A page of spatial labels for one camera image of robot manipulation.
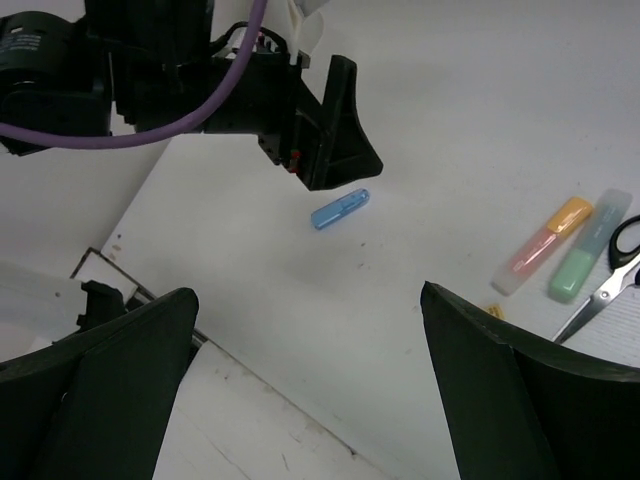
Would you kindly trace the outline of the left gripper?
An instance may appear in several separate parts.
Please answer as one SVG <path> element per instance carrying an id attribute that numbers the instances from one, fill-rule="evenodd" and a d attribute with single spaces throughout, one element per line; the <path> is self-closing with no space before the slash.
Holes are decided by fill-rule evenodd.
<path id="1" fill-rule="evenodd" d="M 138 133 L 175 122 L 203 106 L 228 73 L 223 35 L 203 57 L 181 65 L 171 78 L 150 61 L 114 61 L 117 111 Z M 306 86 L 306 54 L 291 55 L 274 32 L 262 30 L 238 84 L 194 133 L 245 134 L 276 165 L 311 191 L 332 190 L 382 173 L 383 162 L 366 136 L 356 104 L 357 64 L 331 57 L 322 104 Z"/>

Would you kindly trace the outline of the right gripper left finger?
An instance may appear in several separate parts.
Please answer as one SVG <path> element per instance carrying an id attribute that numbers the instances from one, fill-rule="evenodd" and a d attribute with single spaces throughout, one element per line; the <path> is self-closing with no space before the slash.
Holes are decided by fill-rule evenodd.
<path id="1" fill-rule="evenodd" d="M 3 362 L 2 478 L 152 478 L 198 310 L 179 288 Z"/>

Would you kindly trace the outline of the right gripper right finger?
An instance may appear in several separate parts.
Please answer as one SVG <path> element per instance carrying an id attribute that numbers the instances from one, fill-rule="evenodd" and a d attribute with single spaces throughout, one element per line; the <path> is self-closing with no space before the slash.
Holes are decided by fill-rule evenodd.
<path id="1" fill-rule="evenodd" d="M 638 478 L 638 369 L 556 345 L 434 283 L 420 305 L 461 478 Z"/>

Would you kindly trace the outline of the blue transparent capped item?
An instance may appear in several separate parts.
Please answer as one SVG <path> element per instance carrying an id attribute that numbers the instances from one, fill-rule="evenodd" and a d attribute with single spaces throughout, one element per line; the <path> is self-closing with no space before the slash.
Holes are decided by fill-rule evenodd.
<path id="1" fill-rule="evenodd" d="M 362 208 L 369 200 L 367 189 L 354 190 L 315 210 L 310 216 L 311 224 L 316 230 L 323 230 Z"/>

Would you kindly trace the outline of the orange pink highlighter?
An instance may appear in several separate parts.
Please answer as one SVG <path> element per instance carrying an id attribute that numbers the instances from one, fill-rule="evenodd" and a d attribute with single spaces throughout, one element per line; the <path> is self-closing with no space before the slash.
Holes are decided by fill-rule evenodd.
<path id="1" fill-rule="evenodd" d="M 492 287 L 504 296 L 515 293 L 589 218 L 593 205 L 569 198 L 493 275 Z"/>

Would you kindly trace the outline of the green highlighter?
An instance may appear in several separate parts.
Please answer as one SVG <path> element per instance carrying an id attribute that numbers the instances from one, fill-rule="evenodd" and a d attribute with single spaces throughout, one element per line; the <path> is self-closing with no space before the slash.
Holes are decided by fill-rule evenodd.
<path id="1" fill-rule="evenodd" d="M 560 303 L 573 301 L 632 200 L 632 194 L 617 189 L 608 189 L 600 196 L 592 214 L 551 278 L 548 295 L 552 300 Z"/>

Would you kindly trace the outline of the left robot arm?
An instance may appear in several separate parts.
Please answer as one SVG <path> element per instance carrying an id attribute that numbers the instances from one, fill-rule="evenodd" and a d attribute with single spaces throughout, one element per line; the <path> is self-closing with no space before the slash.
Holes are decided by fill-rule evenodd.
<path id="1" fill-rule="evenodd" d="M 356 64 L 333 56 L 322 98 L 303 81 L 310 8 L 255 1 L 218 38 L 211 1 L 84 8 L 73 22 L 40 11 L 2 18 L 1 143 L 11 154 L 245 134 L 311 191 L 382 172 L 357 114 Z"/>

